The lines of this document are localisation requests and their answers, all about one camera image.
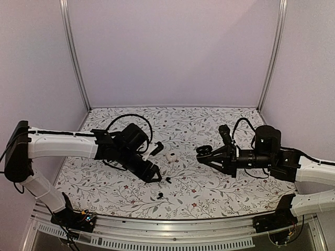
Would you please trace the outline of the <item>black earbud charging case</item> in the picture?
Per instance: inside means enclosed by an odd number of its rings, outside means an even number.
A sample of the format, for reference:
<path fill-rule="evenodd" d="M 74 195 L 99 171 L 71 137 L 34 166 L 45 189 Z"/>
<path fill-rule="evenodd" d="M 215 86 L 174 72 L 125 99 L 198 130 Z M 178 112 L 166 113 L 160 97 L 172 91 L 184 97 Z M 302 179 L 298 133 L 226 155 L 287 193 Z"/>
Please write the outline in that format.
<path fill-rule="evenodd" d="M 200 146 L 196 149 L 197 157 L 209 156 L 212 154 L 213 148 L 210 145 Z"/>

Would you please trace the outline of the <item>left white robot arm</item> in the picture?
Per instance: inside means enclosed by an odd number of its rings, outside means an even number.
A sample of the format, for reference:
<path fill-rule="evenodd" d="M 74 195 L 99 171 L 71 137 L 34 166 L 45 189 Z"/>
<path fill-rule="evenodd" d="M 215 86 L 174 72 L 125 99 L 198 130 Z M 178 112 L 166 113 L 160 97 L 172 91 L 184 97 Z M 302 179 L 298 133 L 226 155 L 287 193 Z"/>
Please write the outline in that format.
<path fill-rule="evenodd" d="M 65 196 L 32 167 L 32 161 L 44 157 L 84 157 L 106 164 L 116 162 L 146 183 L 160 182 L 157 165 L 149 161 L 162 151 L 160 142 L 153 143 L 134 123 L 122 131 L 92 129 L 89 132 L 46 131 L 20 121 L 6 145 L 1 159 L 7 180 L 21 184 L 42 201 L 67 227 L 78 222 Z"/>

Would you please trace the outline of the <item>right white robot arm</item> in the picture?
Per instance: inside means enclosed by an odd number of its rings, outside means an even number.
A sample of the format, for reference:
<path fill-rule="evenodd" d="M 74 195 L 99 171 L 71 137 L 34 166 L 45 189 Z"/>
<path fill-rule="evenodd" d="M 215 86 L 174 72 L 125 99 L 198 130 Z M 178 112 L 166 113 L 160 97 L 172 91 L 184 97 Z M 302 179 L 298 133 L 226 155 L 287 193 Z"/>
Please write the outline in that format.
<path fill-rule="evenodd" d="M 225 175 L 236 177 L 238 169 L 267 169 L 275 179 L 287 182 L 316 182 L 334 186 L 334 163 L 318 160 L 304 152 L 281 146 L 281 132 L 269 125 L 255 130 L 254 148 L 242 150 L 232 139 L 227 125 L 219 127 L 223 146 L 214 150 L 210 145 L 198 147 L 196 158 Z M 309 195 L 282 196 L 271 224 L 282 228 L 290 219 L 310 213 L 334 210 L 334 190 Z"/>

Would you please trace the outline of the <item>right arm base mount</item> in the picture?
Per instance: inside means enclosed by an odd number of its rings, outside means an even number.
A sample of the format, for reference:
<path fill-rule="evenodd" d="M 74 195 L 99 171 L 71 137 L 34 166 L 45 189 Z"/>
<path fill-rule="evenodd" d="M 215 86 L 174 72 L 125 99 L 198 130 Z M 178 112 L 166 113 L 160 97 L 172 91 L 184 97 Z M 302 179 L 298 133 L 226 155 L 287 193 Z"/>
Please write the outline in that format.
<path fill-rule="evenodd" d="M 295 194 L 284 195 L 273 213 L 253 217 L 255 231 L 263 233 L 298 223 L 297 217 L 291 212 L 292 200 L 295 196 Z"/>

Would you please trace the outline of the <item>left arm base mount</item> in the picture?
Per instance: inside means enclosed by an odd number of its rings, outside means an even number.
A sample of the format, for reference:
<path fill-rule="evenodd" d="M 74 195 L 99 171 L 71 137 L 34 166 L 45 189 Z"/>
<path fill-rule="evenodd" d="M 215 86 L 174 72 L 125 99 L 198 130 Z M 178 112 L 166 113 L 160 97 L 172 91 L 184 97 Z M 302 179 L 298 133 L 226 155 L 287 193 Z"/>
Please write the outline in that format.
<path fill-rule="evenodd" d="M 62 195 L 65 199 L 65 208 L 60 212 L 52 213 L 51 223 L 69 229 L 93 233 L 97 220 L 96 213 L 89 212 L 89 210 L 74 211 L 68 196 L 64 192 Z"/>

